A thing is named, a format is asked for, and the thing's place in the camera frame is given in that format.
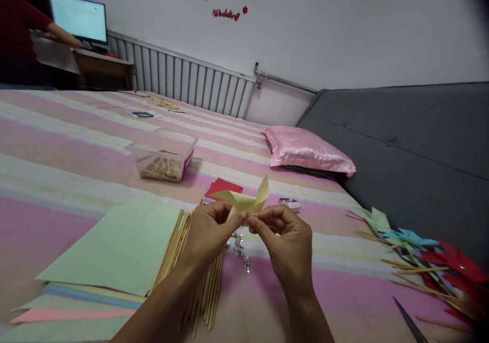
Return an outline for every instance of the red shirt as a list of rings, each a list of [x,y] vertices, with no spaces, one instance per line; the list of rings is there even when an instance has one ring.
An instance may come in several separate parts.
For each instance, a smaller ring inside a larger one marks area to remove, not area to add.
[[[0,0],[0,59],[37,63],[29,29],[46,32],[51,23],[24,0]]]

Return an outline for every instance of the white wall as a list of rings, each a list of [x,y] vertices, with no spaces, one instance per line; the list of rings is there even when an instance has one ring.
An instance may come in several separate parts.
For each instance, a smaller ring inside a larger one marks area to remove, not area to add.
[[[250,75],[258,61],[318,90],[489,80],[474,0],[92,1],[112,31]],[[238,22],[212,17],[245,5]],[[246,119],[294,125],[310,99],[264,82]]]

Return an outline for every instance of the yellow paper pinwheel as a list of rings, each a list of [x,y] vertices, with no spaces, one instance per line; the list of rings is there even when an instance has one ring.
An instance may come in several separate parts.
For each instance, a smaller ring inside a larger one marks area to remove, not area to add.
[[[228,219],[230,219],[236,212],[244,210],[248,213],[259,212],[263,208],[266,199],[270,195],[270,188],[268,187],[268,176],[266,175],[261,182],[258,191],[254,197],[236,193],[230,190],[223,190],[211,196],[226,200],[233,204],[231,211],[229,212]]]

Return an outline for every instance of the small box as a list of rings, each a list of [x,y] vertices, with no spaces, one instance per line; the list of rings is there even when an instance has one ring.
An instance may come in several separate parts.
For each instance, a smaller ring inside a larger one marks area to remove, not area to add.
[[[301,205],[295,199],[290,200],[290,198],[280,198],[279,203],[288,206],[290,210],[294,213],[297,213],[299,212],[299,210],[301,210]]]
[[[127,146],[140,178],[180,182],[194,156],[196,137],[158,129]]]

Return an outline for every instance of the hand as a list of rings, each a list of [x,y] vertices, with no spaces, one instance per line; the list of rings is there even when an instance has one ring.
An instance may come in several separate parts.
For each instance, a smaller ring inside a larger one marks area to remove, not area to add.
[[[45,39],[48,39],[48,40],[51,40],[51,41],[63,43],[58,37],[56,37],[55,35],[53,35],[51,32],[46,32],[44,34],[44,38]]]
[[[285,205],[270,206],[249,216],[248,223],[250,232],[257,233],[265,243],[284,292],[314,293],[311,227]]]
[[[246,219],[246,212],[237,212],[226,222],[231,207],[231,203],[220,201],[195,208],[178,263],[191,267],[197,274],[208,268]]]

